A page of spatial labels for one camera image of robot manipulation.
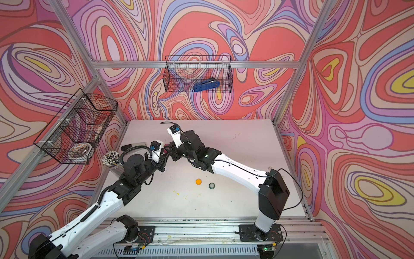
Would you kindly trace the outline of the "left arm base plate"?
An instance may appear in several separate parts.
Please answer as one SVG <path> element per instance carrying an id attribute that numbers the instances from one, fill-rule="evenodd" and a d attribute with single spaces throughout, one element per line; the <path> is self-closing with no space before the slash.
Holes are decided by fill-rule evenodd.
<path id="1" fill-rule="evenodd" d="M 128 227 L 125 237 L 120 242 L 148 245 L 153 242 L 155 229 L 155 226 Z"/>

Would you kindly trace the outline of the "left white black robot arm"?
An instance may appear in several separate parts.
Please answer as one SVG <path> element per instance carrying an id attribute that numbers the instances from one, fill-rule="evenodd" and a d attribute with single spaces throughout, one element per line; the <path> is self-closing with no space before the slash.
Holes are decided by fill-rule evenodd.
<path id="1" fill-rule="evenodd" d="M 141 229 L 130 216 L 115 219 L 108 227 L 95 234 L 92 232 L 109 216 L 125 207 L 142 189 L 156 171 L 163 172 L 169 154 L 156 154 L 157 162 L 140 154 L 130 156 L 123 163 L 124 173 L 112 185 L 106 187 L 98 201 L 80 216 L 49 236 L 39 235 L 29 246 L 31 259 L 90 259 L 95 254 L 120 241 L 138 243 L 144 248 L 152 242 L 150 226 Z"/>

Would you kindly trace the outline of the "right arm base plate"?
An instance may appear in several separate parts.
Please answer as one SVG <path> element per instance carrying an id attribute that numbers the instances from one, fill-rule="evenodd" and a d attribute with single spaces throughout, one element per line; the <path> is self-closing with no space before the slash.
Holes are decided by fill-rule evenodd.
<path id="1" fill-rule="evenodd" d="M 240 224 L 238 231 L 242 242 L 274 242 L 281 243 L 284 240 L 281 225 L 273 224 L 268 232 L 263 232 L 254 224 Z"/>

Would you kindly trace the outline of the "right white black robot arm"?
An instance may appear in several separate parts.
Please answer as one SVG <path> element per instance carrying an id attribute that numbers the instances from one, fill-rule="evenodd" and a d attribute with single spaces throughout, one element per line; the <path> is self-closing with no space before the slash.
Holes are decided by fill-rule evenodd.
<path id="1" fill-rule="evenodd" d="M 290 196 L 279 171 L 265 172 L 245 166 L 215 148 L 206 147 L 193 130 L 183 132 L 179 126 L 170 126 L 167 132 L 172 137 L 168 152 L 174 161 L 185 158 L 193 167 L 227 177 L 258 195 L 255 230 L 260 234 L 271 231 Z"/>

